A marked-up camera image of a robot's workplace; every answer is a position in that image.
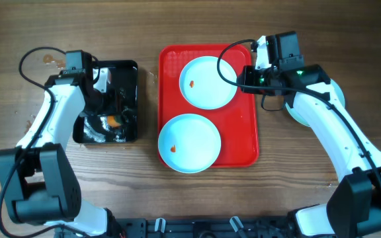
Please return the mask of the light blue plate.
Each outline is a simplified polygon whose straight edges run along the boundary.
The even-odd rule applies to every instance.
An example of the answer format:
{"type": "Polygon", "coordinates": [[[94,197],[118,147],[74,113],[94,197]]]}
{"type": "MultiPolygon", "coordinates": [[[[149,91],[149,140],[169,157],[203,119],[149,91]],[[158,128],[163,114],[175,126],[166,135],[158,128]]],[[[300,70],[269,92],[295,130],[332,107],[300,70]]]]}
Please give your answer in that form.
{"type": "Polygon", "coordinates": [[[217,71],[218,58],[202,56],[184,66],[179,77],[181,94],[191,105],[214,110],[227,105],[237,87],[225,82],[217,71]]]}
{"type": "MultiPolygon", "coordinates": [[[[337,95],[337,98],[338,98],[339,102],[345,108],[346,107],[346,101],[345,101],[345,96],[344,96],[344,93],[343,93],[342,89],[340,88],[340,86],[334,80],[331,80],[331,84],[332,84],[332,86],[333,86],[333,88],[335,90],[335,93],[337,95]]],[[[293,117],[293,119],[295,119],[295,121],[297,121],[298,123],[300,123],[300,124],[302,124],[302,125],[304,125],[306,127],[310,126],[306,122],[306,120],[303,119],[293,108],[290,108],[287,103],[285,104],[285,107],[286,107],[286,110],[289,113],[289,115],[291,115],[291,117],[293,117]]]]}
{"type": "Polygon", "coordinates": [[[217,127],[198,114],[181,114],[170,119],[158,137],[162,161],[180,173],[199,173],[211,167],[221,146],[217,127]]]}

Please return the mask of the green and yellow sponge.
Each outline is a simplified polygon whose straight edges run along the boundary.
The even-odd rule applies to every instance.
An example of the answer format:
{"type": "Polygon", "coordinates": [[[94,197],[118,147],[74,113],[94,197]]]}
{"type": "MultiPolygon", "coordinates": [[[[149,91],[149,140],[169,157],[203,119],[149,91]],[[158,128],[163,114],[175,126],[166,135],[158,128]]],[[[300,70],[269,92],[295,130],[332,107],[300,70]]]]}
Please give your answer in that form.
{"type": "Polygon", "coordinates": [[[106,120],[111,128],[119,128],[123,125],[122,119],[119,116],[107,116],[106,120]]]}

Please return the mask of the red plastic tray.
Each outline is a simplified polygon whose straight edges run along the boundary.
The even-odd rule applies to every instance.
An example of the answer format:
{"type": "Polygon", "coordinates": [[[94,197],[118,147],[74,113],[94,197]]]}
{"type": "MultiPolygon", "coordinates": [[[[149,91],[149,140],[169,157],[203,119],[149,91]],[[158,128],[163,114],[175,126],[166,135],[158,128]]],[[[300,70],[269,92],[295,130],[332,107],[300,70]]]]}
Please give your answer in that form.
{"type": "Polygon", "coordinates": [[[199,114],[218,129],[221,152],[213,168],[248,167],[259,157],[255,96],[237,91],[227,105],[215,110],[188,103],[179,89],[179,75],[188,62],[201,56],[219,56],[227,44],[177,44],[162,49],[158,71],[157,129],[180,114],[199,114]]]}

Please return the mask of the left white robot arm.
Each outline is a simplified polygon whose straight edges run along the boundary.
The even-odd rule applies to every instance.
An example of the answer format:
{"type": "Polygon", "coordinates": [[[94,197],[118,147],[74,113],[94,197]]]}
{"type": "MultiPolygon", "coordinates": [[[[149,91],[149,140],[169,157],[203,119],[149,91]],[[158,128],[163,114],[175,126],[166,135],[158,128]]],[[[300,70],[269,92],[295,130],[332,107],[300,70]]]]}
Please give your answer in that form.
{"type": "Polygon", "coordinates": [[[0,150],[0,232],[6,208],[13,223],[43,225],[38,236],[52,229],[60,235],[124,237],[112,212],[84,201],[77,177],[65,154],[78,117],[94,115],[103,97],[93,87],[96,57],[82,50],[65,53],[65,69],[41,86],[45,98],[16,147],[0,150]]]}

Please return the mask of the black water tray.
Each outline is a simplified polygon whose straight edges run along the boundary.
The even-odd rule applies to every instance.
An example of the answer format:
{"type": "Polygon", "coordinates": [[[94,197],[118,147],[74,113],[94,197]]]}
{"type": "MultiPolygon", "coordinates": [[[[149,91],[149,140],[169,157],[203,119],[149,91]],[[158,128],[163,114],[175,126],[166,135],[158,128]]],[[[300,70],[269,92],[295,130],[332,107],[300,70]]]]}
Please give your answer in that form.
{"type": "MultiPolygon", "coordinates": [[[[85,108],[73,126],[73,140],[77,143],[126,143],[138,136],[138,66],[133,60],[100,61],[94,69],[110,69],[111,80],[107,91],[114,89],[118,93],[119,111],[111,116],[119,116],[123,125],[111,128],[107,116],[86,116],[85,108]]],[[[93,78],[91,89],[98,81],[93,78]]]]}

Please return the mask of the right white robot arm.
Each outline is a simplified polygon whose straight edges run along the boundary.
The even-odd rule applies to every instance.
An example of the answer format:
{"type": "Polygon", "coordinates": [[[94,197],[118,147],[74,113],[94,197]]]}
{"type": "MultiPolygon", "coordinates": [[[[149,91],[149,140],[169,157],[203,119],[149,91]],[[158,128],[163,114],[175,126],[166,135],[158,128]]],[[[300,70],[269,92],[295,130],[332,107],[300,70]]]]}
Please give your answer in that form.
{"type": "Polygon", "coordinates": [[[320,65],[305,65],[295,32],[260,38],[256,82],[280,95],[312,129],[327,152],[339,185],[326,204],[295,212],[305,237],[362,237],[381,231],[381,151],[363,134],[338,99],[320,65]]]}

